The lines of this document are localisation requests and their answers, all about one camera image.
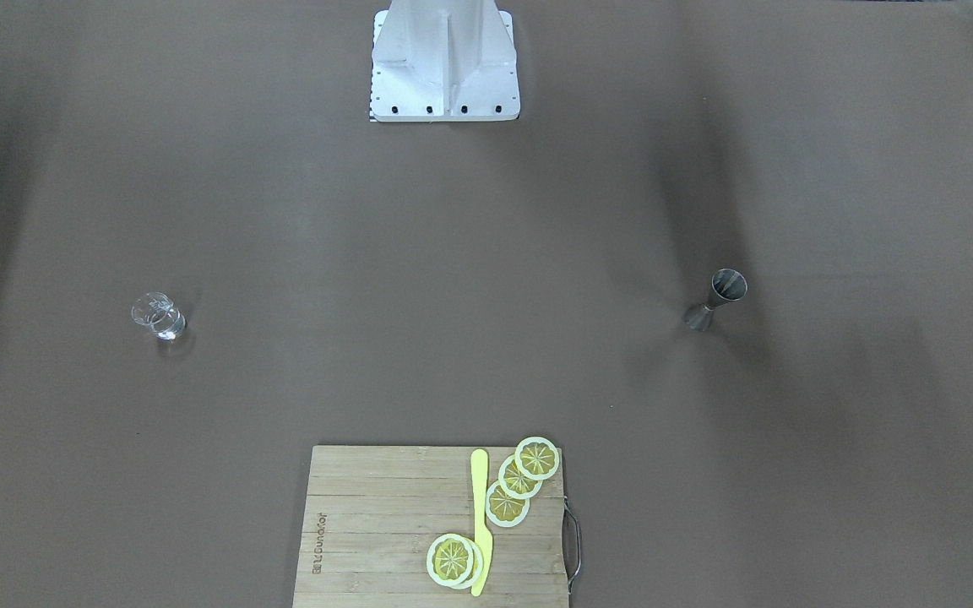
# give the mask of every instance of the wooden cutting board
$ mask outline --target wooden cutting board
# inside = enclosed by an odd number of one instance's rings
[[[533,497],[524,522],[487,523],[494,558],[482,595],[430,580],[426,551],[433,539],[445,532],[474,538],[475,449],[314,447],[294,608],[568,607],[561,467]],[[486,450],[494,482],[514,447]]]

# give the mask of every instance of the yellow knife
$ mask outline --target yellow knife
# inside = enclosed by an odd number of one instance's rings
[[[487,584],[487,573],[490,572],[490,558],[494,554],[494,535],[487,530],[487,474],[490,472],[490,455],[487,451],[478,449],[471,453],[471,501],[475,505],[472,513],[476,524],[476,545],[483,554],[483,571],[479,574],[475,584],[471,585],[471,595],[479,597],[483,592],[483,585]]]

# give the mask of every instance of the shot glass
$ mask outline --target shot glass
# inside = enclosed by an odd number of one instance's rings
[[[186,328],[186,317],[175,308],[174,301],[159,291],[141,296],[130,309],[134,322],[148,328],[159,339],[176,339]]]

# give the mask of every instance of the jigger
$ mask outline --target jigger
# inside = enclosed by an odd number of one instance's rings
[[[742,273],[733,269],[719,269],[711,276],[708,299],[689,307],[686,314],[682,315],[682,320],[692,330],[708,331],[715,309],[731,301],[741,300],[747,291],[749,291],[749,284],[746,284],[746,278]]]

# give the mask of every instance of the yellow lemon slice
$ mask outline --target yellow lemon slice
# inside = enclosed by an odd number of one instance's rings
[[[426,571],[441,586],[462,584],[474,565],[471,541],[462,535],[440,535],[426,551]]]
[[[511,528],[528,517],[530,500],[514,499],[502,490],[497,481],[486,489],[486,518],[499,528]]]
[[[529,437],[518,443],[516,455],[517,470],[532,481],[548,480],[557,472],[561,464],[561,453],[551,439]]]
[[[514,499],[528,500],[535,494],[540,493],[543,481],[532,481],[517,469],[517,454],[511,455],[502,462],[501,469],[497,470],[497,483],[502,488],[502,492],[509,494]]]
[[[468,589],[471,585],[476,584],[476,579],[479,578],[480,574],[483,574],[483,551],[474,541],[471,541],[471,561],[475,563],[475,566],[472,566],[468,580],[462,584],[453,585],[453,589]]]

